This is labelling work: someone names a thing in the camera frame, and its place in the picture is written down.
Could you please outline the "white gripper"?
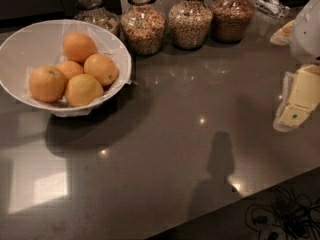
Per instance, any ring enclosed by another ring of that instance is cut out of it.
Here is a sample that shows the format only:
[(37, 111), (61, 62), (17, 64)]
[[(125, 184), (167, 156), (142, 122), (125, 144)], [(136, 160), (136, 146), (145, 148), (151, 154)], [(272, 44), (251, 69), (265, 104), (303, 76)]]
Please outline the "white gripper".
[(303, 65), (295, 73), (286, 72), (282, 101), (273, 128), (280, 132), (298, 129), (320, 105), (320, 0), (310, 0), (298, 13), (278, 29), (270, 42), (279, 46), (290, 43), (291, 55)]

